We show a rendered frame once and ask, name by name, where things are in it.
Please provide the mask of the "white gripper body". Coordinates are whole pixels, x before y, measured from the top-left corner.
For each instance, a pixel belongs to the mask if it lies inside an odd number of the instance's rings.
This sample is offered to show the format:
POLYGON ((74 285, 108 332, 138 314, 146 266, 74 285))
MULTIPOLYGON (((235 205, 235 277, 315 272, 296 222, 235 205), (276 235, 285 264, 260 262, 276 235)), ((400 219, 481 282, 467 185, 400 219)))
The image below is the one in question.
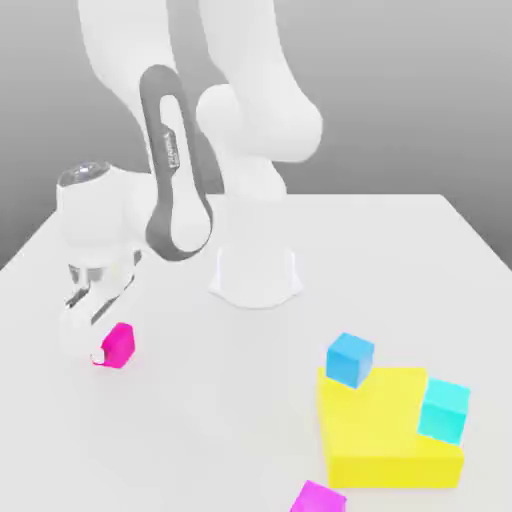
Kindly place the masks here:
POLYGON ((79 288, 65 303, 59 319, 59 344, 64 354, 90 357, 117 324, 132 324, 136 292, 135 276, 119 289, 104 282, 79 288))

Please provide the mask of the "small pink cube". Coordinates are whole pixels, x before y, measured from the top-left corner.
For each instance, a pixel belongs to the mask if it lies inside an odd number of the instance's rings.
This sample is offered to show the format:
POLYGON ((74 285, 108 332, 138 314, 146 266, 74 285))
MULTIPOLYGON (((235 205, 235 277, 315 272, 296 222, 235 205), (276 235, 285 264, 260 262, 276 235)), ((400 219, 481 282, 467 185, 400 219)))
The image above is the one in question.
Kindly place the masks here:
POLYGON ((92 360, 95 366, 123 368, 135 352, 134 329, 130 324, 117 323, 101 344, 103 361, 92 360))

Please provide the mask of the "small blue cube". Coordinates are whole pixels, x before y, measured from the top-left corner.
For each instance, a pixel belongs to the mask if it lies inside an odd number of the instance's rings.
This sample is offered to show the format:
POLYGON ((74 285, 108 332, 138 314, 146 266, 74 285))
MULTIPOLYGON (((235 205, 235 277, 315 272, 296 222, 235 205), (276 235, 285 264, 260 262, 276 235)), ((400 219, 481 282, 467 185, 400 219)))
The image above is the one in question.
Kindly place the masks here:
POLYGON ((326 376, 357 389, 371 371, 374 350, 372 342, 342 333, 328 348, 326 376))

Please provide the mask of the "small magenta cube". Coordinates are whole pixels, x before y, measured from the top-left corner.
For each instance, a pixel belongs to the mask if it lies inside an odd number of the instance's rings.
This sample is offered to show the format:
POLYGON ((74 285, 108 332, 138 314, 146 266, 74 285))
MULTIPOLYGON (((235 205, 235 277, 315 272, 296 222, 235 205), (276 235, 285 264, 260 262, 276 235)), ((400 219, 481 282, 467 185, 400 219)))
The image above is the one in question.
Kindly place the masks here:
POLYGON ((346 512, 346 502, 338 492, 307 480, 289 512, 346 512))

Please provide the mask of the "small cyan cube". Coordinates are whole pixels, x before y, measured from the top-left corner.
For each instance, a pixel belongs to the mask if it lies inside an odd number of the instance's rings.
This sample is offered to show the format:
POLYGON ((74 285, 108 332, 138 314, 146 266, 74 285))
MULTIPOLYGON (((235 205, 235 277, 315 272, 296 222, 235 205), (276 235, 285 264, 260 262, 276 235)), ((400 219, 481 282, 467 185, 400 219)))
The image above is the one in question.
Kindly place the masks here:
POLYGON ((427 380, 417 433, 459 446, 469 409, 470 389, 433 377, 427 380))

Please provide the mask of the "large yellow box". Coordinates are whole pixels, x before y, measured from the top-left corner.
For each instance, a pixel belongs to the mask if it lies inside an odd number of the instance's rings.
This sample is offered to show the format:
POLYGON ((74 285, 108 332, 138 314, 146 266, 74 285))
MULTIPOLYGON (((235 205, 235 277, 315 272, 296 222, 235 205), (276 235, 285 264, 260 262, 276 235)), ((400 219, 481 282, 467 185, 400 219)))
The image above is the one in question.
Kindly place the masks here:
POLYGON ((328 486, 451 489, 460 447, 417 433, 427 371, 376 367, 353 389, 317 370, 316 401, 328 486))

